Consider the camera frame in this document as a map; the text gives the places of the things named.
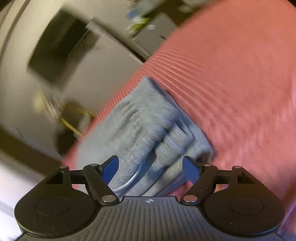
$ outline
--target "red fabric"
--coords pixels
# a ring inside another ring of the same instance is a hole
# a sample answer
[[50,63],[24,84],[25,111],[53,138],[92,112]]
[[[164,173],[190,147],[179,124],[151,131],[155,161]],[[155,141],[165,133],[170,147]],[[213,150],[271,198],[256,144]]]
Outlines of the red fabric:
[[219,2],[175,31],[93,126],[151,76],[205,132],[216,151],[213,164],[252,173],[284,202],[281,230],[296,233],[295,29],[287,1]]

